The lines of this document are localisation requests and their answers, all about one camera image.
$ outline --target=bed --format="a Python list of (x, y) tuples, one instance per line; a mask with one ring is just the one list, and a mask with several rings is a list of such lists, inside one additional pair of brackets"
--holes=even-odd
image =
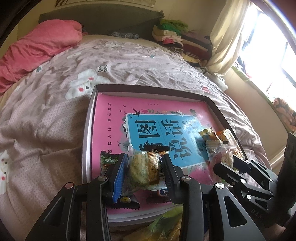
[(210, 97), (248, 158), (271, 168), (246, 115), (181, 55), (144, 39), (86, 35), (22, 78), (0, 99), (0, 219), (15, 240), (25, 239), (65, 183), (81, 184), (90, 95), (95, 84), (115, 83)]

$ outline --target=beige wall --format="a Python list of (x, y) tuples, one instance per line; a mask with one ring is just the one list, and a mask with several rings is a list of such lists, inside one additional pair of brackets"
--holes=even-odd
[(267, 101), (232, 69), (224, 76), (226, 94), (243, 110), (260, 136), (267, 158), (271, 161), (286, 146), (288, 134)]
[(6, 40), (4, 41), (3, 45), (0, 47), (0, 58), (6, 53), (8, 47), (13, 44), (15, 41), (17, 41), (17, 29), (18, 25), (14, 27), (14, 29), (11, 31), (11, 33), (8, 35)]
[[(153, 11), (163, 10), (166, 19), (184, 21), (189, 24), (190, 30), (201, 30), (205, 35), (209, 35), (225, 1), (226, 0), (156, 0), (153, 8), (126, 2), (99, 1), (96, 3), (119, 3), (144, 7)], [(43, 0), (37, 4), (20, 21), (17, 34), (18, 39), (26, 35), (38, 24), (40, 14), (58, 9), (54, 7), (55, 2), (56, 0)]]

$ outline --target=pink blanket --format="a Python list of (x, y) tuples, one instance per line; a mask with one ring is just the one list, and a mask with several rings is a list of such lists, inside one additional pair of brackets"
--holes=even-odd
[(12, 44), (0, 60), (0, 95), (42, 63), (80, 42), (81, 32), (76, 21), (48, 20)]

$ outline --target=gray headboard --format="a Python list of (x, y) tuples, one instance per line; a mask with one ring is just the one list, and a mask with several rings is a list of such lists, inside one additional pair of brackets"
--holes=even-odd
[(153, 26), (159, 24), (163, 17), (163, 11), (122, 4), (84, 4), (41, 14), (38, 22), (49, 19), (75, 20), (84, 25), (89, 34), (109, 35), (117, 31), (139, 34), (140, 38), (153, 40)]

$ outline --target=cream curtain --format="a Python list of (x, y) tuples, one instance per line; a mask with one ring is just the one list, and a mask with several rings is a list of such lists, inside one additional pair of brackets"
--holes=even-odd
[(242, 27), (250, 0), (227, 0), (211, 32), (212, 57), (207, 63), (210, 73), (226, 74), (242, 47)]

